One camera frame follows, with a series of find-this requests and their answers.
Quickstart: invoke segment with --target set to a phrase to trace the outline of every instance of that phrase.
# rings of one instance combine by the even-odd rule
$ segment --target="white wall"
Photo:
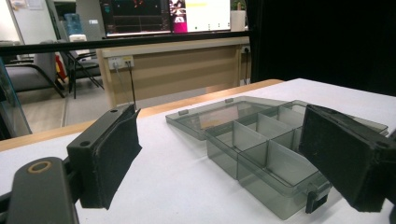
[[[0,40],[20,40],[8,10],[7,0],[0,0]]]
[[[46,1],[40,1],[42,9],[31,10],[29,7],[26,7],[13,10],[26,45],[38,44],[48,39],[56,40]]]

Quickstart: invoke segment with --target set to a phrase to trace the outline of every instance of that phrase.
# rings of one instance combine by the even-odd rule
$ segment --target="black panel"
[[[395,1],[247,1],[252,81],[297,77],[396,95]]]

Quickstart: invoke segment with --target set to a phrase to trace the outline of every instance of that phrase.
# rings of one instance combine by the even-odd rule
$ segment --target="wooden desk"
[[[123,179],[110,209],[83,209],[76,203],[80,222],[285,223],[207,157],[206,141],[198,141],[166,122],[165,115],[180,109],[208,105],[240,95],[285,102],[301,100],[388,125],[390,132],[396,129],[396,97],[305,79],[285,81],[252,91],[242,90],[242,93],[238,90],[241,89],[229,90],[228,93],[233,93],[233,96],[224,91],[208,95],[201,101],[189,99],[182,108],[175,103],[175,107],[162,105],[154,107],[151,112],[146,110],[147,114],[143,113],[137,122],[139,144],[143,149]],[[44,157],[66,158],[67,145],[87,126],[76,126],[71,132],[74,134],[65,132],[49,141],[27,146],[21,143],[21,147],[1,152],[0,195],[11,190],[15,172],[27,162]],[[359,213],[336,189],[331,189],[328,201],[313,214],[308,215],[301,210],[286,222],[389,223],[392,208],[393,204],[386,200],[381,213]]]
[[[186,106],[186,105],[198,104],[198,103],[201,103],[204,101],[213,100],[213,99],[220,98],[223,96],[234,95],[234,94],[241,93],[244,91],[257,90],[259,88],[264,88],[267,86],[275,85],[280,82],[282,82],[282,81],[278,80],[278,79],[269,79],[269,80],[265,80],[262,82],[258,82],[258,83],[254,83],[254,84],[250,84],[250,85],[246,85],[246,86],[228,89],[226,91],[212,92],[209,94],[192,97],[192,98],[181,100],[181,101],[176,101],[176,102],[169,103],[169,104],[156,105],[156,106],[153,106],[150,108],[144,108],[140,112],[139,118],[144,118],[147,116],[155,115],[155,114],[158,114],[161,112],[165,112],[165,111],[168,111],[171,109],[176,109],[176,108]],[[59,129],[45,131],[42,133],[34,133],[34,134],[30,134],[30,135],[26,135],[26,136],[22,136],[22,137],[18,137],[18,138],[9,139],[6,141],[1,141],[0,142],[0,152],[14,148],[14,147],[21,147],[21,146],[33,144],[36,142],[41,142],[41,141],[49,140],[52,138],[61,137],[61,136],[68,135],[71,133],[81,133],[84,130],[86,130],[90,125],[92,125],[93,123],[94,123],[94,120],[91,120],[91,121],[83,122],[80,124],[75,124],[75,125],[70,125],[70,126],[66,126],[63,128],[59,128]]]

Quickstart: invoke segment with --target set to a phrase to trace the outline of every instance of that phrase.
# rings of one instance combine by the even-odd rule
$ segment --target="mounting hole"
[[[52,163],[50,161],[40,161],[29,167],[27,171],[31,174],[40,174],[51,167]]]
[[[90,143],[91,143],[90,141],[84,141],[84,142],[80,143],[79,145],[81,147],[85,147],[85,146],[88,146]]]

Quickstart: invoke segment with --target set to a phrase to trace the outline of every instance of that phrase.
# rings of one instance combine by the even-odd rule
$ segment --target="wooden table edge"
[[[196,97],[191,97],[191,98],[188,98],[185,100],[180,100],[180,101],[176,101],[176,102],[172,102],[172,103],[168,103],[168,104],[164,104],[164,105],[156,105],[153,107],[144,108],[140,111],[139,118],[140,119],[145,118],[145,117],[159,114],[162,112],[166,112],[169,110],[177,109],[177,108],[180,108],[183,106],[199,104],[199,103],[202,103],[205,101],[217,99],[217,98],[224,97],[224,96],[235,95],[235,94],[246,92],[246,91],[254,91],[254,90],[272,86],[272,85],[275,85],[275,84],[278,84],[281,82],[283,82],[283,81],[279,80],[279,79],[268,79],[268,80],[264,80],[261,82],[249,84],[246,86],[231,88],[231,89],[228,89],[225,91],[216,91],[216,92],[212,92],[212,93],[208,93],[208,94],[204,94],[204,95],[200,95],[200,96],[196,96]],[[88,127],[90,127],[94,122],[95,122],[95,120],[86,121],[86,122],[82,122],[79,124],[74,124],[74,125],[70,125],[70,126],[66,126],[66,127],[62,127],[62,128],[44,131],[41,133],[33,133],[33,134],[29,134],[29,135],[25,135],[25,136],[21,136],[21,137],[17,137],[17,138],[11,138],[8,140],[0,141],[0,152],[9,150],[9,149],[12,149],[15,147],[22,147],[22,146],[30,145],[33,143],[50,140],[52,138],[66,136],[66,135],[73,134],[73,133],[81,133],[84,130],[86,130]]]

